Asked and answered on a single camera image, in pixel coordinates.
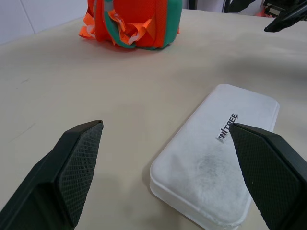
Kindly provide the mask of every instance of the textured gripper pad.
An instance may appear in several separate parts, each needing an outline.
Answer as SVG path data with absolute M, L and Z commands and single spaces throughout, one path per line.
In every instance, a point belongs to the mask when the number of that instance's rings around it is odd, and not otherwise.
M 251 196 L 269 229 L 280 230 L 302 183 L 263 137 L 237 126 L 230 131 Z
M 74 227 L 79 222 L 93 179 L 102 128 L 100 123 L 80 136 L 59 174 L 59 190 Z

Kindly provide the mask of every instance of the orange bag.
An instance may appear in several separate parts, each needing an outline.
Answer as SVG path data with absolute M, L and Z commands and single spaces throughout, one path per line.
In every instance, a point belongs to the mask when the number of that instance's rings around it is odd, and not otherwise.
M 163 48 L 179 32 L 182 0 L 88 0 L 79 35 L 124 48 Z

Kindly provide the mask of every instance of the green strap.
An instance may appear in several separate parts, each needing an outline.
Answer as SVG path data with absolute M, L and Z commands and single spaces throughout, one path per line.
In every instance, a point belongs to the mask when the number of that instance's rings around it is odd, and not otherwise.
M 182 0 L 167 0 L 167 20 L 163 47 L 172 43 L 177 36 L 182 11 Z
M 104 13 L 103 13 L 103 17 L 104 17 L 104 21 L 105 21 L 105 25 L 106 25 L 106 29 L 108 30 L 110 36 L 113 38 L 113 40 L 121 47 L 124 48 L 128 48 L 128 49 L 132 49 L 136 46 L 136 44 L 131 44 L 131 45 L 127 45 L 125 43 L 123 43 L 120 40 L 119 37 L 119 31 L 118 31 L 118 25 L 115 21 L 113 21 L 109 14 L 108 11 L 113 9 L 113 0 L 104 0 Z

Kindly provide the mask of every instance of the white plastic case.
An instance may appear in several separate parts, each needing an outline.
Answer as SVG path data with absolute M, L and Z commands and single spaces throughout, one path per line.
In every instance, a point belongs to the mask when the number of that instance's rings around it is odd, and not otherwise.
M 273 98 L 218 85 L 152 163 L 151 191 L 206 230 L 236 230 L 251 196 L 225 125 L 237 116 L 273 131 L 278 111 Z

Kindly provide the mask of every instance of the table surface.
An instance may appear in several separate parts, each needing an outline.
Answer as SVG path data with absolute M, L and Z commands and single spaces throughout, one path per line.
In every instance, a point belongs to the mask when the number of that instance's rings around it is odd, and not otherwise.
M 150 193 L 149 167 L 221 83 L 275 98 L 275 132 L 307 159 L 307 24 L 264 33 L 270 21 L 183 11 L 160 51 L 82 40 L 81 19 L 0 46 L 0 208 L 65 130 L 102 119 L 76 229 L 199 229 Z M 267 230 L 254 204 L 239 229 Z

